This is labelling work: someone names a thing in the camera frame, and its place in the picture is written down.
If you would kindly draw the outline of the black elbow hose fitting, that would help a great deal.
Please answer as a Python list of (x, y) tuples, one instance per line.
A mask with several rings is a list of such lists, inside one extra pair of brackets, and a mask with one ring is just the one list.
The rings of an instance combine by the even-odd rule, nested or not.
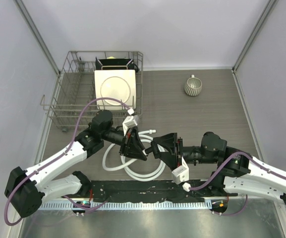
[(145, 149), (144, 153), (146, 154), (146, 156), (149, 155), (150, 153), (153, 153), (155, 159), (159, 159), (161, 157), (158, 144), (154, 141), (150, 142), (150, 147)]

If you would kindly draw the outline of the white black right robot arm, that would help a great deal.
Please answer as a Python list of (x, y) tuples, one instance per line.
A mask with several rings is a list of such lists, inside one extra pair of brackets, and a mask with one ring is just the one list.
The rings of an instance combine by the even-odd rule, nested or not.
[[(239, 149), (213, 132), (204, 133), (200, 146), (184, 146), (176, 133), (151, 142), (156, 159), (172, 172), (172, 179), (186, 192), (209, 189), (213, 194), (244, 194), (282, 202), (286, 207), (286, 171), (275, 168)], [(189, 181), (188, 164), (216, 164), (217, 169), (199, 186)]]

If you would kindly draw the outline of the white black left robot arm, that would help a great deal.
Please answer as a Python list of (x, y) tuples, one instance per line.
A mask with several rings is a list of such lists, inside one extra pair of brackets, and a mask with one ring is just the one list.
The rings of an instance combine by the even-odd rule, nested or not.
[(83, 173), (76, 171), (63, 179), (56, 177), (100, 151), (105, 141), (119, 145), (121, 155), (145, 161), (138, 122), (137, 115), (130, 115), (121, 126), (114, 127), (112, 112), (98, 111), (88, 128), (73, 137), (61, 151), (25, 170), (16, 167), (10, 172), (4, 192), (7, 206), (12, 205), (21, 218), (26, 218), (49, 200), (70, 194), (84, 196), (91, 182)]

